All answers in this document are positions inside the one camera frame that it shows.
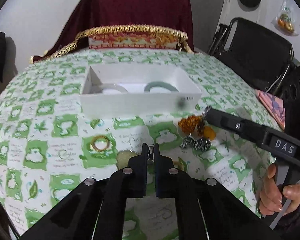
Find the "person's right hand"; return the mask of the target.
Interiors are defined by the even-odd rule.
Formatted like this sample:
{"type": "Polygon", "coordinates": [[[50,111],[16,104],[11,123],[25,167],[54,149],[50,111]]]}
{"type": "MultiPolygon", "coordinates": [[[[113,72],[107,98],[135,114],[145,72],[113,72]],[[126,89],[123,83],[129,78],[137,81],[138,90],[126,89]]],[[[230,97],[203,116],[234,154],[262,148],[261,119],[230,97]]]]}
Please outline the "person's right hand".
{"type": "Polygon", "coordinates": [[[267,169],[267,174],[263,178],[263,187],[260,192],[259,211],[261,215],[269,216],[283,210],[282,197],[291,200],[285,215],[295,211],[300,205],[300,184],[285,186],[282,192],[277,187],[274,176],[276,165],[271,164],[267,169]]]}

